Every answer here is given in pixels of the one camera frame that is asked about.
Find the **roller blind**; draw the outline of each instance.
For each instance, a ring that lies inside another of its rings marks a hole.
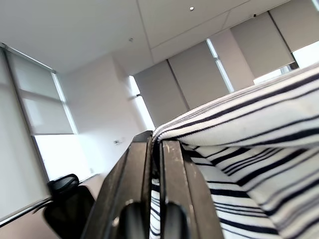
[[[9,56],[32,134],[72,133],[51,72],[13,53]]]
[[[268,13],[231,28],[254,77],[259,77],[293,62]]]
[[[312,0],[292,0],[270,12],[291,51],[319,41],[319,12]]]
[[[166,61],[134,75],[155,126],[187,111]]]
[[[191,109],[229,93],[206,41],[169,62]]]
[[[0,51],[0,221],[47,197],[15,93]]]

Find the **ceiling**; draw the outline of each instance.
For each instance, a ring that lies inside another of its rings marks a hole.
[[[287,1],[1,0],[0,42],[60,73],[111,53],[133,75]]]

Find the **black and white striped cloth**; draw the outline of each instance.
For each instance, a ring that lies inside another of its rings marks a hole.
[[[154,131],[163,139],[189,150],[226,239],[319,238],[319,65],[191,110]]]

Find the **wall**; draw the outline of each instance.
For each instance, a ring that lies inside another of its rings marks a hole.
[[[90,166],[107,174],[132,138],[143,131],[137,123],[111,55],[99,58],[67,75],[61,87],[79,132]],[[122,143],[115,145],[114,140]]]
[[[103,180],[102,175],[96,175],[83,185],[87,185],[96,198]],[[0,228],[0,239],[59,239],[42,218],[42,211],[35,214],[30,212]]]
[[[254,84],[255,79],[230,29],[210,37],[234,90]]]

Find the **window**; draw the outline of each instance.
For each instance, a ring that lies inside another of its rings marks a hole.
[[[233,88],[233,86],[232,86],[232,84],[231,84],[231,82],[230,82],[230,80],[228,78],[228,75],[227,75],[227,73],[225,71],[225,68],[223,67],[223,64],[221,63],[221,61],[220,61],[220,59],[219,59],[219,57],[217,55],[217,52],[216,52],[216,50],[215,50],[215,48],[213,46],[213,43],[211,42],[211,40],[209,38],[206,39],[206,43],[208,45],[208,48],[209,48],[211,54],[213,55],[213,57],[215,59],[216,65],[217,65],[217,67],[219,69],[219,72],[220,72],[222,78],[224,79],[224,82],[225,82],[225,84],[227,86],[227,89],[228,89],[229,93],[234,92],[235,90],[234,90],[234,88]]]
[[[136,84],[136,81],[133,76],[129,76],[130,78],[130,87],[132,95],[134,95],[133,101],[137,105],[137,108],[140,111],[140,115],[144,121],[145,127],[147,130],[154,130],[155,126],[150,116],[150,113],[145,105],[143,97],[140,95],[140,90]]]
[[[92,174],[77,135],[36,135],[35,139],[49,180],[70,173],[84,180]]]
[[[263,76],[260,76],[260,77],[256,78],[254,80],[254,84],[258,85],[258,84],[261,84],[261,83],[264,83],[264,82],[272,81],[272,80],[278,78],[279,76],[282,76],[285,73],[290,72],[290,71],[291,71],[290,66],[284,66],[284,67],[279,68],[279,69],[277,69],[275,71],[267,73],[266,75],[263,75]]]
[[[9,54],[17,90],[49,180],[74,173],[80,180],[90,169],[76,135],[56,74],[20,55]]]
[[[300,68],[319,62],[319,41],[293,52]]]

